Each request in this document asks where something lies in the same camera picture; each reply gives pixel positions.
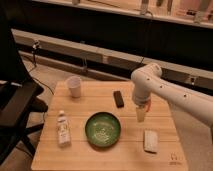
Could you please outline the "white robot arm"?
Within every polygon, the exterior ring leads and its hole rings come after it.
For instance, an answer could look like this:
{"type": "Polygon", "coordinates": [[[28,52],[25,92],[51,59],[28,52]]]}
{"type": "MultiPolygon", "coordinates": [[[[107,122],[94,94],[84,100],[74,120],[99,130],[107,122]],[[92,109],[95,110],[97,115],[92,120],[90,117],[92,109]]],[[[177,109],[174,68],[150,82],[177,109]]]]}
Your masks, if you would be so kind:
{"type": "Polygon", "coordinates": [[[213,126],[212,96],[165,81],[161,75],[162,69],[157,63],[149,63],[132,72],[132,100],[136,105],[145,106],[150,100],[150,94],[154,93],[190,113],[208,127],[213,126]]]}

